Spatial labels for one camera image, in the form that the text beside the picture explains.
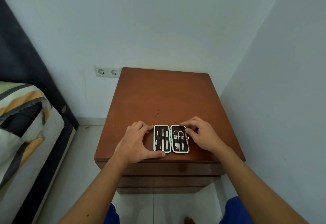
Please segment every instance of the outlet faceplate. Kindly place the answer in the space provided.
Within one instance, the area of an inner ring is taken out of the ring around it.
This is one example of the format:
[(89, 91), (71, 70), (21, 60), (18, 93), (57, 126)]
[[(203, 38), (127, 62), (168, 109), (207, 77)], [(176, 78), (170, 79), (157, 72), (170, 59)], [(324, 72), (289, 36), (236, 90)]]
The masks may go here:
[(94, 65), (94, 71), (98, 77), (115, 77), (119, 78), (121, 73), (121, 67), (107, 67)]

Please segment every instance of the blue shorts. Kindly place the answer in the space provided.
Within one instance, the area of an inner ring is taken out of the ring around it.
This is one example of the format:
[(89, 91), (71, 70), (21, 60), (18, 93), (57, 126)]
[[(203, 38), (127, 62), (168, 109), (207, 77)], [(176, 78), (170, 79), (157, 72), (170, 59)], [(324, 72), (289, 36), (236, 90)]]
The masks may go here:
[[(225, 215), (219, 224), (253, 224), (239, 197), (234, 197), (226, 202)], [(106, 214), (104, 224), (120, 224), (120, 219), (111, 204)]]

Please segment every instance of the wooden drawer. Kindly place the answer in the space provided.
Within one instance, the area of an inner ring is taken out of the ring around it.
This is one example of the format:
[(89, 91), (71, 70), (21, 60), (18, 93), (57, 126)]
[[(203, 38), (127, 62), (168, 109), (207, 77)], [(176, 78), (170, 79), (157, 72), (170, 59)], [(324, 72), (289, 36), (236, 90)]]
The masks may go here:
[(119, 194), (183, 194), (196, 193), (203, 187), (143, 187), (143, 188), (117, 188)]
[(119, 187), (203, 187), (218, 177), (188, 176), (123, 176)]
[[(96, 162), (102, 169), (106, 162)], [(140, 162), (129, 165), (123, 176), (219, 176), (225, 173), (221, 163)]]

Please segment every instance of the forearm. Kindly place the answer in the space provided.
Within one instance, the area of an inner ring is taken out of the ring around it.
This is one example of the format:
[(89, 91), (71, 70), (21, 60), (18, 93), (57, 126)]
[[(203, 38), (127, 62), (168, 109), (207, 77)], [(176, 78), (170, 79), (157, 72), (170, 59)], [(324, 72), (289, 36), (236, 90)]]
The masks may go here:
[(126, 162), (114, 155), (89, 185), (83, 195), (61, 219), (65, 223), (99, 223), (104, 222), (106, 213), (118, 186)]
[(225, 144), (214, 151), (254, 223), (307, 223)]

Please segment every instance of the foot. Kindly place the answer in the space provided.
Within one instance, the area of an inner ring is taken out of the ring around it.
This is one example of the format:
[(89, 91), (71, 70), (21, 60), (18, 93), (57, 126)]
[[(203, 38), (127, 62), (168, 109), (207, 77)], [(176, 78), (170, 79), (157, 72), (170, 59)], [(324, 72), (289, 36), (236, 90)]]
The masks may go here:
[(193, 219), (186, 217), (184, 220), (184, 224), (196, 224)]

